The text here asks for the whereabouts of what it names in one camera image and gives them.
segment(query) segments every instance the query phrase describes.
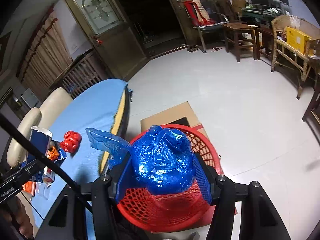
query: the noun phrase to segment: yellow box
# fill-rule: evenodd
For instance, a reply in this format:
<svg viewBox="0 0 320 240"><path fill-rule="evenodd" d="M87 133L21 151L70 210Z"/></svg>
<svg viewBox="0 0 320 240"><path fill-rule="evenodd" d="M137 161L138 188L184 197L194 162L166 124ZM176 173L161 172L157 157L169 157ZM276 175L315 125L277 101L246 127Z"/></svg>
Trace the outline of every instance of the yellow box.
<svg viewBox="0 0 320 240"><path fill-rule="evenodd" d="M306 51L307 41L310 40L311 37L304 32L291 27L286 27L286 30L287 43L297 51L304 54ZM310 50L309 55L313 55L313 50Z"/></svg>

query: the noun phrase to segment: black cable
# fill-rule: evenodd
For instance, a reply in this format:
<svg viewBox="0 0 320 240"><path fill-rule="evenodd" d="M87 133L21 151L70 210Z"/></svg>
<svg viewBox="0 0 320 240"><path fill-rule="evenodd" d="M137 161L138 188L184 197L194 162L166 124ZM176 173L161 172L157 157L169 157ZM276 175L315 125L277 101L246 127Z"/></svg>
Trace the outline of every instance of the black cable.
<svg viewBox="0 0 320 240"><path fill-rule="evenodd" d="M60 176L76 193L78 199L83 203L87 210L92 213L92 206L85 200L84 196L81 194L79 187L76 183L69 177L66 172L61 169L57 164L49 160L44 154L42 154L38 148L36 148L32 143L30 143L16 128L10 123L3 114L0 113L0 126L5 130L9 135L11 135L23 148L25 148L30 154L32 154L36 159L41 163L55 172Z"/></svg>
<svg viewBox="0 0 320 240"><path fill-rule="evenodd" d="M44 220L43 219L43 217L40 215L40 213L36 210L36 208L31 204L31 202L27 199L27 197L21 192L21 194L23 195L23 197L26 199L26 201L28 201L29 202L29 204L32 206L32 208L38 213L38 215L41 217L41 219L42 220Z"/></svg>

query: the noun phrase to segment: human hand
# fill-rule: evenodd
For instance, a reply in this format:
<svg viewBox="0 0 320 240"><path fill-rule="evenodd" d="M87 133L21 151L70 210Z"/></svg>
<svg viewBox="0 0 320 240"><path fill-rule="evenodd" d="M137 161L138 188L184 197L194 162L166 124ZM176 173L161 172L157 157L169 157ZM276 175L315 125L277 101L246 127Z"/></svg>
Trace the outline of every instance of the human hand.
<svg viewBox="0 0 320 240"><path fill-rule="evenodd" d="M21 203L21 200L16 197L17 205L18 205L18 212L15 214L15 219L17 223L20 225L19 231L22 235L24 235L26 238L32 238L33 239L33 226L30 223L30 218L26 213L25 206ZM12 221L11 215L4 209L0 208L0 214L8 221Z"/></svg>

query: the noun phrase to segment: red plastic basket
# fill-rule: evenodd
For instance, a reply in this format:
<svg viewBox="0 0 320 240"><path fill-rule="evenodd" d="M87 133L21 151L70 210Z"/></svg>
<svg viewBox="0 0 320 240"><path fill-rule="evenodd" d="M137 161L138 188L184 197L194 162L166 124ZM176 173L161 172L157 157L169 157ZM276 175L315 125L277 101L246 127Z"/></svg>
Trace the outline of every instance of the red plastic basket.
<svg viewBox="0 0 320 240"><path fill-rule="evenodd" d="M162 128L177 128L184 132L193 152L198 152L207 165L215 167L222 174L220 161L211 142L196 129L179 125L167 124ZM139 139L143 132L131 140L131 144ZM122 215L131 223L151 232L181 231L197 222L210 208L202 198L198 183L185 192L170 195L151 195L145 188L127 189L124 198L117 205Z"/></svg>

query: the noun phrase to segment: metal screw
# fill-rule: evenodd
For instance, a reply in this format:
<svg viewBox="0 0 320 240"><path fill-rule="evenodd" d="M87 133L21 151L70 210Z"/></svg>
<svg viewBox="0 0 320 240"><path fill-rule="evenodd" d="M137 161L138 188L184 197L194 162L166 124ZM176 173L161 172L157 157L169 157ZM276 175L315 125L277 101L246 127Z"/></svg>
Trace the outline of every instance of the metal screw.
<svg viewBox="0 0 320 240"><path fill-rule="evenodd" d="M226 180L226 176L225 175L218 175L218 180L219 181L225 181Z"/></svg>
<svg viewBox="0 0 320 240"><path fill-rule="evenodd" d="M106 181L106 180L110 180L111 177L108 174L103 174L103 175L100 176L100 179L102 179L103 181Z"/></svg>
<svg viewBox="0 0 320 240"><path fill-rule="evenodd" d="M258 181L256 181L256 180L252 182L252 185L254 187L260 187L260 183Z"/></svg>

